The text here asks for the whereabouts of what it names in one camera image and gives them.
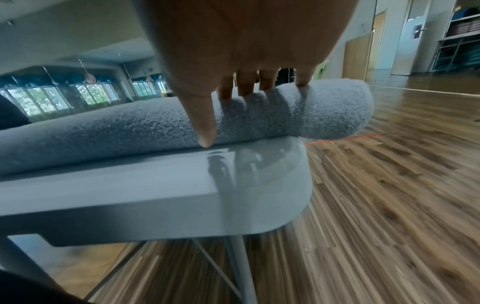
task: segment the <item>white ceiling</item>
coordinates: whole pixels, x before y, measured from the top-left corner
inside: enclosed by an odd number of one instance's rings
[[[69,0],[0,0],[0,23]]]
[[[154,56],[146,38],[137,38],[79,54],[81,59],[121,63]]]

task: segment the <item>hardwood floor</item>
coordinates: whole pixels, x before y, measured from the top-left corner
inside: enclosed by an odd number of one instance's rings
[[[480,98],[372,93],[363,134],[373,135],[307,144],[311,204],[285,227],[246,238],[259,303],[480,303]],[[231,277],[223,245],[202,242]],[[60,285],[85,274],[71,275]],[[178,240],[148,243],[93,301],[236,299]]]
[[[400,76],[390,75],[390,70],[368,70],[366,82],[370,85],[390,88],[480,94],[480,74],[478,71]]]

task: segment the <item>folded mat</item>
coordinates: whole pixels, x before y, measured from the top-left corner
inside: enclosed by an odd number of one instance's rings
[[[285,135],[340,139],[363,128],[374,108],[368,86],[348,79],[284,84],[222,104],[212,98],[215,145]],[[194,147],[178,99],[156,98],[0,131],[0,175]]]

